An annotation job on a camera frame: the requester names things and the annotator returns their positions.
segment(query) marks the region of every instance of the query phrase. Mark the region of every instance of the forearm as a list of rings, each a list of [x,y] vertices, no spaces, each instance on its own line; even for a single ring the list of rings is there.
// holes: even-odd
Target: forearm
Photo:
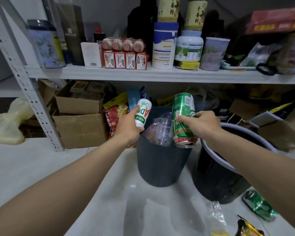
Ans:
[[[224,130],[212,134],[207,143],[295,227],[295,159]]]
[[[112,138],[0,207],[0,236],[64,235],[127,143]]]

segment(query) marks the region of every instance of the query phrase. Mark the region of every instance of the white frame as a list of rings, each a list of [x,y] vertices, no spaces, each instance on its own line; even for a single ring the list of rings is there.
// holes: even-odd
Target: white frame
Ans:
[[[43,103],[38,91],[36,79],[86,79],[86,80],[124,80],[124,81],[152,81],[152,82],[191,82],[191,83],[264,83],[264,84],[295,84],[295,75],[266,76],[256,71],[231,73],[228,70],[188,71],[157,70],[150,65],[147,70],[123,70],[105,68],[87,68],[68,65],[60,69],[41,69],[39,66],[27,65],[23,53],[28,53],[27,47],[22,53],[4,10],[10,8],[9,0],[0,0],[0,50],[11,68],[24,95],[31,103],[31,107],[55,151],[63,151],[64,147],[55,124]]]

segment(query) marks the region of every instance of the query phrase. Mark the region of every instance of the hand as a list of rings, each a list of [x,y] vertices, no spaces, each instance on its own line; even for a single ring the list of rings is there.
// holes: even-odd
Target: hand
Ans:
[[[199,138],[206,140],[213,133],[222,130],[220,119],[213,111],[200,111],[196,113],[197,118],[181,115],[175,118],[177,123],[185,123],[191,131]]]
[[[130,113],[122,116],[117,124],[117,128],[114,134],[115,137],[119,137],[122,141],[126,141],[127,146],[135,143],[140,136],[140,132],[144,131],[144,127],[137,127],[134,121],[134,116],[140,106],[137,105]]]

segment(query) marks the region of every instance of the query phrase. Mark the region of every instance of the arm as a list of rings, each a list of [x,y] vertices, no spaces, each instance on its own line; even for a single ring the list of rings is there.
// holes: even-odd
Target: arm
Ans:
[[[0,207],[0,236],[64,235],[88,205],[125,148],[139,138],[134,108],[119,119],[114,137]]]
[[[295,159],[279,155],[223,130],[212,111],[180,116],[208,146],[225,158],[295,227]]]

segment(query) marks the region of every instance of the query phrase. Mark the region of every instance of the barcode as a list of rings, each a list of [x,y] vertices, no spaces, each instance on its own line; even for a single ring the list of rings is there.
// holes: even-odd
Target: barcode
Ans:
[[[185,96],[185,105],[190,107],[190,97]]]

